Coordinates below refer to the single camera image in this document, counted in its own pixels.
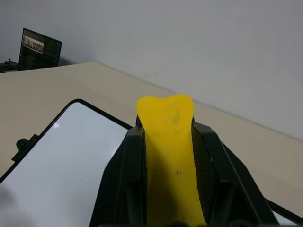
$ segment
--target black knob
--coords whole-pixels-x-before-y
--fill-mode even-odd
[[[16,143],[17,149],[20,150],[28,142],[27,139],[19,139]]]

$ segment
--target white screen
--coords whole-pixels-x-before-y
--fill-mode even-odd
[[[73,103],[0,184],[1,227],[87,227],[127,129]]]

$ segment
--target laptop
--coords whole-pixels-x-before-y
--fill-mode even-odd
[[[34,70],[58,66],[62,42],[23,28],[19,63],[6,61],[0,72]]]

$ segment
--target laptop screen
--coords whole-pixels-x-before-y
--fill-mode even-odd
[[[23,29],[19,69],[32,70],[58,66],[62,42]]]

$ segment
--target yellow plastic piece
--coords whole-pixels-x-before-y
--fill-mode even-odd
[[[137,113],[145,131],[147,225],[205,224],[196,184],[191,138],[194,102],[178,94],[143,97]]]

